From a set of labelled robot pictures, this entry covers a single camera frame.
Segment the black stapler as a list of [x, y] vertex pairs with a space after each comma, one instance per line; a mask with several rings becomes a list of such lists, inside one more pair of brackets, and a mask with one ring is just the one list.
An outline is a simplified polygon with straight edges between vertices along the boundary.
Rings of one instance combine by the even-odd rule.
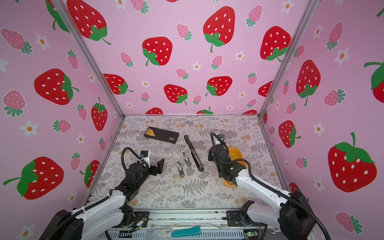
[[203, 171], [204, 171], [204, 166], [203, 166], [201, 160], [199, 159], [199, 157], [198, 157], [198, 155], [197, 155], [197, 152], [196, 152], [196, 150], [194, 149], [191, 140], [189, 139], [189, 136], [188, 136], [188, 135], [185, 135], [185, 136], [184, 136], [184, 139], [185, 139], [185, 141], [186, 141], [188, 147], [189, 147], [190, 150], [191, 150], [191, 155], [192, 155], [192, 157], [193, 157], [193, 159], [194, 159], [194, 161], [195, 161], [195, 164], [196, 164], [198, 170], [199, 170], [200, 172], [203, 172]]

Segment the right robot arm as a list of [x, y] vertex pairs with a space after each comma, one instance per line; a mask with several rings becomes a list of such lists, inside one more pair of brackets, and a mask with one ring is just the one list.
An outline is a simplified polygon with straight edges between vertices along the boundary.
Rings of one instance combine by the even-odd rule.
[[319, 226], [325, 239], [331, 239], [326, 227], [314, 214], [303, 194], [292, 194], [256, 177], [252, 173], [249, 161], [231, 160], [223, 135], [217, 136], [211, 132], [210, 136], [213, 146], [210, 149], [209, 161], [215, 162], [219, 177], [252, 192], [277, 211], [278, 217], [275, 220], [277, 227], [287, 239], [306, 240], [315, 225]]

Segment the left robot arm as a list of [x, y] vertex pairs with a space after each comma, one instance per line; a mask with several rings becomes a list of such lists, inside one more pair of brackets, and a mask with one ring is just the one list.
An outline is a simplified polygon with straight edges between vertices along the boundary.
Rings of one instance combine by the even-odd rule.
[[139, 193], [140, 187], [149, 176], [163, 173], [164, 159], [150, 165], [150, 153], [141, 151], [138, 161], [128, 168], [124, 162], [124, 148], [121, 161], [125, 178], [109, 193], [94, 202], [72, 211], [57, 212], [44, 232], [41, 240], [92, 240], [108, 229], [123, 224], [134, 223], [133, 208], [128, 205]]

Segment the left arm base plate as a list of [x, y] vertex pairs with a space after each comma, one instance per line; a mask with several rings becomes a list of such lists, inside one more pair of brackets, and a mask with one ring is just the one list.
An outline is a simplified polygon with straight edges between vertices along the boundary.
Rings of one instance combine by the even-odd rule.
[[150, 212], [132, 212], [124, 214], [123, 221], [120, 223], [120, 227], [133, 228], [137, 223], [141, 222], [141, 227], [146, 228], [148, 224]]

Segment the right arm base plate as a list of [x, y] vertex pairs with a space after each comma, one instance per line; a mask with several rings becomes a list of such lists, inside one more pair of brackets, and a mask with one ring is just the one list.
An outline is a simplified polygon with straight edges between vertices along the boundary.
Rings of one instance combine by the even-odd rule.
[[240, 210], [226, 211], [226, 220], [229, 227], [265, 227], [266, 224], [253, 222]]

